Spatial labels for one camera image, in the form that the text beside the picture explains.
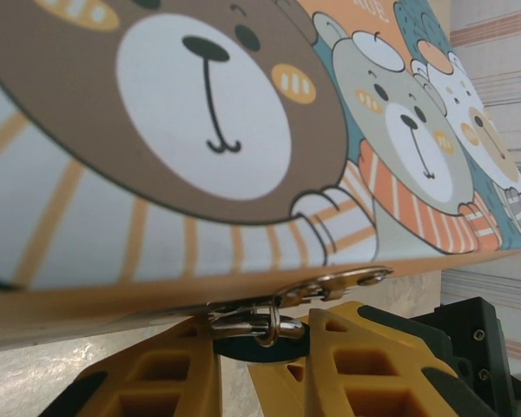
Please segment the small blue padlock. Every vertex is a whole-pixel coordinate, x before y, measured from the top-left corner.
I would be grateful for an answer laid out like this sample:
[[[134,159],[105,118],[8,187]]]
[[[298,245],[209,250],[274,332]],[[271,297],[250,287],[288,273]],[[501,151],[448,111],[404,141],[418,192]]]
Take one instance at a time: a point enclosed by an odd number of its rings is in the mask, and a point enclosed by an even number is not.
[[[276,307],[219,317],[211,322],[211,334],[216,354],[247,363],[297,361],[310,352],[310,327]]]

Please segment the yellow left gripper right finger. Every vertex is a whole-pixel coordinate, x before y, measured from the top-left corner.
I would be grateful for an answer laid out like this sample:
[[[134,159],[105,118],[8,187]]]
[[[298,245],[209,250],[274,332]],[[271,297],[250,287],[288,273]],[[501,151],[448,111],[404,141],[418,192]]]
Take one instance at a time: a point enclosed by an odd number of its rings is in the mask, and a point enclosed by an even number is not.
[[[418,336],[361,317],[361,306],[311,309],[306,358],[249,366],[265,417],[459,417],[423,373],[452,368]]]

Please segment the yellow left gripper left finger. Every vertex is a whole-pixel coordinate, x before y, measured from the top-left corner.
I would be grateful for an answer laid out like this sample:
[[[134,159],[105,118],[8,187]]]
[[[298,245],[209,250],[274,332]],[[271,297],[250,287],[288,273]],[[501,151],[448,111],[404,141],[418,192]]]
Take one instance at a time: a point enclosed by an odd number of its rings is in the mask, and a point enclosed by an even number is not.
[[[221,417],[208,319],[187,319],[85,368],[46,417]]]

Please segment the orange bear print tin box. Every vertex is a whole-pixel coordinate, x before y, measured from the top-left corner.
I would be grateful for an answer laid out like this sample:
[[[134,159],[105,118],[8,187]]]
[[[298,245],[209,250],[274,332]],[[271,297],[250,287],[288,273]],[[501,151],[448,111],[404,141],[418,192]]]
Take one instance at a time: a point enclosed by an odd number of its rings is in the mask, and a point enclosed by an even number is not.
[[[0,350],[519,250],[428,0],[0,0]]]

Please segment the silver metal hasp latch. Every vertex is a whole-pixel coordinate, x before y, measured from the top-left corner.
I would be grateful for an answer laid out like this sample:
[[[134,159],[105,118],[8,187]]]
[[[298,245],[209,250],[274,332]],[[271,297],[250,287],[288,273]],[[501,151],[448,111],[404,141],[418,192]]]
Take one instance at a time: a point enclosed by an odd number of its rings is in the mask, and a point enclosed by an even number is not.
[[[358,268],[301,281],[274,295],[210,303],[212,338],[252,337],[263,347],[273,346],[280,337],[298,340],[304,336],[306,325],[282,315],[282,309],[307,305],[312,301],[339,300],[350,288],[377,284],[392,272],[392,268],[384,266]]]

